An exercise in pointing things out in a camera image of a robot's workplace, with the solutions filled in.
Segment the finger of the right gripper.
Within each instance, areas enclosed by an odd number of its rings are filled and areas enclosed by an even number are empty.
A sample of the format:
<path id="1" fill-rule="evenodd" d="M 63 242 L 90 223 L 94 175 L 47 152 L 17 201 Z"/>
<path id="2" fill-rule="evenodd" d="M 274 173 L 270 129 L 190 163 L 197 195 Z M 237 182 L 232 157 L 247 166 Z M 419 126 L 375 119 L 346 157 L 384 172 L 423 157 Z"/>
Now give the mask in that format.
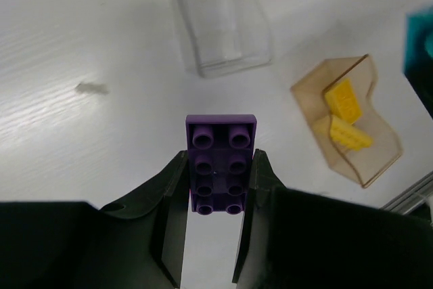
<path id="1" fill-rule="evenodd" d="M 430 116 L 433 116 L 432 105 L 432 71 L 431 70 L 410 70 L 405 75 L 416 92 L 418 98 L 428 111 Z"/>

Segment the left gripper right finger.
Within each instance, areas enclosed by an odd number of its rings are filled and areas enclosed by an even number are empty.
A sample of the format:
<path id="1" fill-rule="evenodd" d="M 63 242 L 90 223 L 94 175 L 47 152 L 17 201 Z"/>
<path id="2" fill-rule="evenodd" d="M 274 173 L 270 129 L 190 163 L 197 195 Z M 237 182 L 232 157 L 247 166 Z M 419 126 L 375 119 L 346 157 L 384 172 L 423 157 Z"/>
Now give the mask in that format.
<path id="1" fill-rule="evenodd" d="M 287 188 L 254 153 L 233 273 L 238 288 L 431 288 L 432 227 Z"/>

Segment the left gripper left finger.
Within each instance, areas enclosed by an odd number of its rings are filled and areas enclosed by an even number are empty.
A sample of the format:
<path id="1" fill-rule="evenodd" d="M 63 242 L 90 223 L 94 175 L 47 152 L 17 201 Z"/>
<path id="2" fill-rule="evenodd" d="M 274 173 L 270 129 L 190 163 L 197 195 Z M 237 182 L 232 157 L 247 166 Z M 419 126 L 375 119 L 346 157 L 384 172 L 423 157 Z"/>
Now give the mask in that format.
<path id="1" fill-rule="evenodd" d="M 187 153 L 123 197 L 2 202 L 2 288 L 178 288 L 189 201 Z"/>

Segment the small teal lego cube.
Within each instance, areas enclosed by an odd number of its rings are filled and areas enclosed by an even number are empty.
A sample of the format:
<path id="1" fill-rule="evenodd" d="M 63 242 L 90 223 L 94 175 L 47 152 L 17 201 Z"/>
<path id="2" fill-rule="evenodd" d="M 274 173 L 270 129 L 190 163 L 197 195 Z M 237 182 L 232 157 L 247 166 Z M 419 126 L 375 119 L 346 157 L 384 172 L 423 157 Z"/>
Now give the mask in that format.
<path id="1" fill-rule="evenodd" d="M 404 75 L 432 67 L 432 5 L 407 14 L 404 52 Z"/>

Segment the small yellow lego brick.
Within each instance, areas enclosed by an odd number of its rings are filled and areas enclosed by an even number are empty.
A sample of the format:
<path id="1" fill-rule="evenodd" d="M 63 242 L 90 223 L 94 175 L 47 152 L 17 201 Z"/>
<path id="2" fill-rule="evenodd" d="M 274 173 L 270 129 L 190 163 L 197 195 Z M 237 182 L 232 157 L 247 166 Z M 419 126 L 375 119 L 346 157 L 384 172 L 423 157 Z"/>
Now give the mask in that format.
<path id="1" fill-rule="evenodd" d="M 353 125 L 362 117 L 362 110 L 349 79 L 344 79 L 325 92 L 325 100 L 333 115 Z"/>

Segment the long yellow lego plate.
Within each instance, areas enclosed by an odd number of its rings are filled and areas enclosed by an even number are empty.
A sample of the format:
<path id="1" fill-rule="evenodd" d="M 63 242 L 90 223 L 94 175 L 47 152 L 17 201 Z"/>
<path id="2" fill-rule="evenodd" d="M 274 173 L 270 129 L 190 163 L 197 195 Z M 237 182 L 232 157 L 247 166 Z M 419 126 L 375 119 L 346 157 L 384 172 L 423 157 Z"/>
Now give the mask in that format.
<path id="1" fill-rule="evenodd" d="M 352 126 L 335 115 L 325 116 L 313 124 L 313 130 L 347 150 L 361 150 L 373 144 L 373 138 L 366 132 Z"/>

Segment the dark purple lego plate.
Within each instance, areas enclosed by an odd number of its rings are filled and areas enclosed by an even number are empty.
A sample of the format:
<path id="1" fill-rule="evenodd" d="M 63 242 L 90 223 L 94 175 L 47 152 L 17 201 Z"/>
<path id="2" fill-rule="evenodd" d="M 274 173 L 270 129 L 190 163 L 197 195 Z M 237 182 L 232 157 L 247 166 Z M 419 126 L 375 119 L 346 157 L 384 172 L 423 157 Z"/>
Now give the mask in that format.
<path id="1" fill-rule="evenodd" d="M 244 211 L 256 124 L 253 114 L 186 116 L 193 212 L 236 215 Z"/>

